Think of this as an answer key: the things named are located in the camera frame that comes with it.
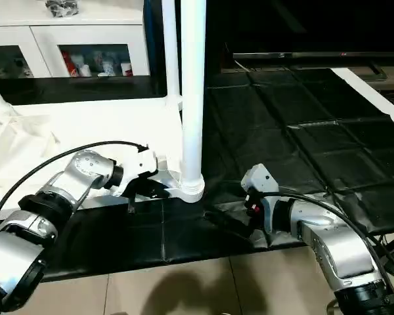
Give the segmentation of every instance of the black tablecloth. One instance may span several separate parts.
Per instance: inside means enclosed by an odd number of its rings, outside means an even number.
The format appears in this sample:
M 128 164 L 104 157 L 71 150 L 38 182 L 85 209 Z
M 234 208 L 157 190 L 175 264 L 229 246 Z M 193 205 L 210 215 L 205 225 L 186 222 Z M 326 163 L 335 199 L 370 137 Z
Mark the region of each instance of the black tablecloth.
M 143 77 L 22 81 L 0 81 L 9 102 L 163 94 Z M 46 280 L 265 250 L 204 215 L 213 208 L 242 215 L 239 182 L 257 163 L 281 188 L 327 195 L 369 232 L 394 232 L 394 123 L 338 76 L 234 73 L 210 77 L 206 86 L 203 199 L 139 203 L 135 214 L 125 205 L 77 212 L 58 239 Z M 272 249 L 297 245 L 283 237 Z

